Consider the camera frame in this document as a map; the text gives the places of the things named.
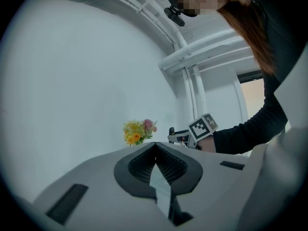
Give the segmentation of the thick white ceiling pipe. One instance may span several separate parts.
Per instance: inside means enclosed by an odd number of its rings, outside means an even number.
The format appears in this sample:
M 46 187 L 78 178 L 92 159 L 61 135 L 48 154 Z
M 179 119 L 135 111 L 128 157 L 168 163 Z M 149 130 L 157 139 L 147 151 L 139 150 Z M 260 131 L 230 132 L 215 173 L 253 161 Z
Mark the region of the thick white ceiling pipe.
M 192 55 L 181 59 L 174 64 L 163 67 L 163 70 L 172 74 L 184 67 L 192 67 L 196 64 L 200 64 L 207 60 L 212 60 L 217 57 L 230 57 L 230 54 L 238 54 L 241 52 L 248 52 L 248 55 L 252 55 L 250 47 L 240 37 L 236 36 L 230 39 L 223 40 L 221 42 L 207 46 L 201 50 L 197 50 Z
M 204 38 L 201 38 L 197 41 L 194 41 L 183 48 L 175 51 L 171 55 L 164 58 L 162 61 L 158 63 L 158 67 L 163 69 L 165 67 L 172 66 L 178 60 L 181 60 L 183 57 L 187 55 L 191 55 L 193 52 L 210 46 L 214 43 L 220 43 L 223 40 L 230 39 L 232 37 L 238 36 L 238 34 L 233 29 L 227 29 L 223 31 L 219 31 L 217 33 L 211 34 Z

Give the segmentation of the curved white ceiling pipe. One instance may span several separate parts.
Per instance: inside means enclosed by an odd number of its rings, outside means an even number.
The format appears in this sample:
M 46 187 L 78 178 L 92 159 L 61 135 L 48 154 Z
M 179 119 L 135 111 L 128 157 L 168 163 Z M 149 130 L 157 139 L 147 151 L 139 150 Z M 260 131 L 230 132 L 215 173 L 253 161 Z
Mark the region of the curved white ceiling pipe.
M 161 0 L 123 0 L 136 7 L 136 13 L 148 18 L 171 44 L 178 50 L 187 45 L 180 30 L 164 13 L 165 5 Z

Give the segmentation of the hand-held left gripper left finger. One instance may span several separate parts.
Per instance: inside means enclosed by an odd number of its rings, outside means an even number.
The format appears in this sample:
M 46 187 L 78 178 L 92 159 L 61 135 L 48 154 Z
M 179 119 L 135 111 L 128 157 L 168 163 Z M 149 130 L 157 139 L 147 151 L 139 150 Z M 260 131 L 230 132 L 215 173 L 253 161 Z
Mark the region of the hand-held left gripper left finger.
M 88 189 L 64 224 L 69 231 L 175 231 L 177 227 L 155 200 L 132 196 L 114 177 L 121 158 L 147 146 L 127 147 L 86 160 L 45 188 L 34 207 L 47 214 L 74 184 L 81 184 Z

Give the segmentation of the thin white ceiling conduit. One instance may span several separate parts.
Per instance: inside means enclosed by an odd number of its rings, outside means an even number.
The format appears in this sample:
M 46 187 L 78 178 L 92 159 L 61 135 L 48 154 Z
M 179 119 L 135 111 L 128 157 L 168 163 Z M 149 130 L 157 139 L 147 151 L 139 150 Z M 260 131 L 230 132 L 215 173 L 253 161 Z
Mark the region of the thin white ceiling conduit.
M 164 3 L 161 0 L 117 0 L 132 8 L 152 23 L 167 42 L 178 50 L 183 40 L 180 31 L 173 22 L 168 20 L 164 13 Z

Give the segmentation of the colourful flower bouquet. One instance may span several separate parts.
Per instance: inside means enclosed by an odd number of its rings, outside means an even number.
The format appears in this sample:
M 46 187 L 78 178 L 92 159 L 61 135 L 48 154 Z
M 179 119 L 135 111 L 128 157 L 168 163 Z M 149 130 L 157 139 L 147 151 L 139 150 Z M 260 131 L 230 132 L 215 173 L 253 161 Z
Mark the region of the colourful flower bouquet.
M 150 119 L 128 121 L 123 124 L 123 139 L 128 146 L 143 144 L 157 132 L 156 124 Z

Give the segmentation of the person's black top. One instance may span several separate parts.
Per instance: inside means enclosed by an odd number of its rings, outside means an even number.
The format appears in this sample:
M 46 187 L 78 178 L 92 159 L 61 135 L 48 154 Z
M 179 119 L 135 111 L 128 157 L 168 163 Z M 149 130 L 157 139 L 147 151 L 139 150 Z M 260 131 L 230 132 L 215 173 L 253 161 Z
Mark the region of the person's black top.
M 218 12 L 244 38 L 264 78 L 265 101 L 290 73 L 308 41 L 306 0 L 230 0 Z

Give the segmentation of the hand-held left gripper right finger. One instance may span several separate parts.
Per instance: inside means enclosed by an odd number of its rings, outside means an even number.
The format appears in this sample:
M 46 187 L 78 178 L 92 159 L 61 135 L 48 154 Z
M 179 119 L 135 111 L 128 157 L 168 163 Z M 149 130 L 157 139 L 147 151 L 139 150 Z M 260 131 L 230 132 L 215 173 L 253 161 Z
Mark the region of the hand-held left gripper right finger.
M 238 217 L 247 156 L 207 153 L 156 143 L 156 163 L 171 187 L 171 209 L 192 217 Z

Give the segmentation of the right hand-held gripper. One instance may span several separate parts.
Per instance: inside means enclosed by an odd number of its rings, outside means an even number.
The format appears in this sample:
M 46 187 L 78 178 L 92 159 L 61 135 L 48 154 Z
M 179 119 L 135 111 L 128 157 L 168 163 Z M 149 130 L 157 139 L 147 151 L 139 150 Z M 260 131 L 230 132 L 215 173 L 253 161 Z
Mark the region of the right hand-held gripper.
M 169 142 L 187 142 L 187 147 L 196 149 L 202 139 L 212 135 L 218 129 L 216 121 L 210 113 L 201 115 L 188 125 L 188 130 L 169 132 Z

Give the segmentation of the person's right forearm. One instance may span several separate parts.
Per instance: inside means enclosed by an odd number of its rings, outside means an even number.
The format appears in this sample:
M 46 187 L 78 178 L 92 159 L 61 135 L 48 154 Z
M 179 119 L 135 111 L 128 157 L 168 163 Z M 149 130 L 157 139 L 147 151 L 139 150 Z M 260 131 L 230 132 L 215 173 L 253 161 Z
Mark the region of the person's right forearm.
M 214 132 L 198 142 L 203 151 L 243 154 L 269 142 L 282 132 L 287 117 L 275 96 L 267 97 L 263 107 L 249 120 L 230 129 Z

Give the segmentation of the black window frame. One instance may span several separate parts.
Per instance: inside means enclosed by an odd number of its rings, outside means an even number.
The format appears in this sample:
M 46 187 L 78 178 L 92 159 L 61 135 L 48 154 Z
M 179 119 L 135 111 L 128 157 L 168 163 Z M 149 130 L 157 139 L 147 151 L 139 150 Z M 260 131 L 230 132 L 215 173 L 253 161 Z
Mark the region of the black window frame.
M 244 95 L 248 119 L 252 118 L 264 104 L 264 80 L 261 71 L 238 75 Z

